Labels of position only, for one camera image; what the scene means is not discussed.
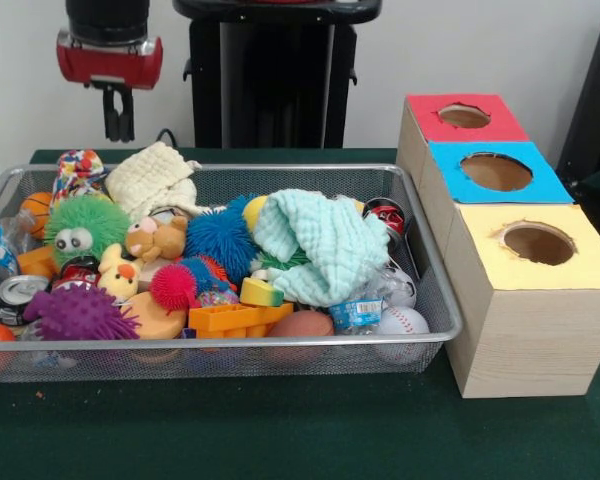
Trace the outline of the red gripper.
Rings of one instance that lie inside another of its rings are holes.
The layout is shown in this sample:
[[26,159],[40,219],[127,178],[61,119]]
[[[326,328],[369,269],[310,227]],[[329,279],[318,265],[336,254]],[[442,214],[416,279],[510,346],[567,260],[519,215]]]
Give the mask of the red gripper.
[[103,90],[106,138],[112,142],[135,139],[134,103],[131,89],[151,90],[160,78],[163,45],[150,37],[129,45],[97,46],[84,43],[62,29],[56,41],[56,56],[62,76],[69,82],[86,85],[120,84],[122,111],[115,107],[115,91]]

